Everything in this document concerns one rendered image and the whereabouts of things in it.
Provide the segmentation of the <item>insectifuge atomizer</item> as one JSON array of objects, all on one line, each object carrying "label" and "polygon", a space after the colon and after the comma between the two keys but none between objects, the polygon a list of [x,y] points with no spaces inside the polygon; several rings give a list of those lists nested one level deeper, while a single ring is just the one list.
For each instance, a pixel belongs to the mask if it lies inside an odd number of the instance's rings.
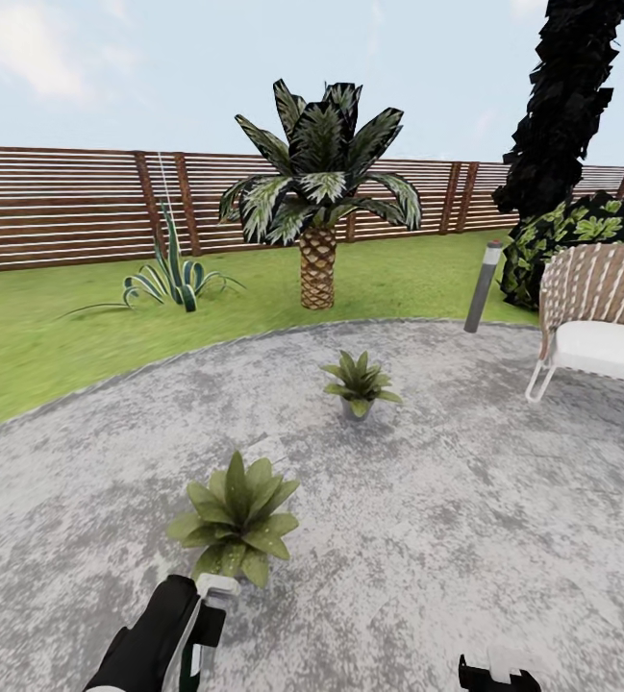
[{"label": "insectifuge atomizer", "polygon": [[185,645],[182,650],[179,692],[197,692],[201,674],[203,645]]}]

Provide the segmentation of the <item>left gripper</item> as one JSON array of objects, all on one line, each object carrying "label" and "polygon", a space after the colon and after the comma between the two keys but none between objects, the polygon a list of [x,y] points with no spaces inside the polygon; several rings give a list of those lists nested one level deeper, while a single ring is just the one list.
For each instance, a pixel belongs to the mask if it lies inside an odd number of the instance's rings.
[{"label": "left gripper", "polygon": [[186,645],[203,645],[216,648],[224,627],[226,610],[201,604],[200,619]]}]

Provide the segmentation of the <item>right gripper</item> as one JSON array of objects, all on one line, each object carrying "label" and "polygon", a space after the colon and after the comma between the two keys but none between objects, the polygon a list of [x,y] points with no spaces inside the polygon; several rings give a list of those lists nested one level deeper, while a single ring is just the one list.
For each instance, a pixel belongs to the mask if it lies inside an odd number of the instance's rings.
[{"label": "right gripper", "polygon": [[536,683],[531,677],[525,674],[510,674],[510,677],[511,683],[493,681],[488,669],[469,667],[464,655],[460,657],[459,680],[461,687],[468,692],[537,692]]}]

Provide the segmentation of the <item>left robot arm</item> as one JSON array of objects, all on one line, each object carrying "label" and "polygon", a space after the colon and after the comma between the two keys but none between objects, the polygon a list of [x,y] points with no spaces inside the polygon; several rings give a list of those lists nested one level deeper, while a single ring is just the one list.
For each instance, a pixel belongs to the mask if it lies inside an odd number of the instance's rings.
[{"label": "left robot arm", "polygon": [[119,627],[84,692],[165,692],[185,645],[218,647],[226,610],[208,599],[240,600],[241,588],[235,578],[212,573],[197,581],[168,576],[137,623]]}]

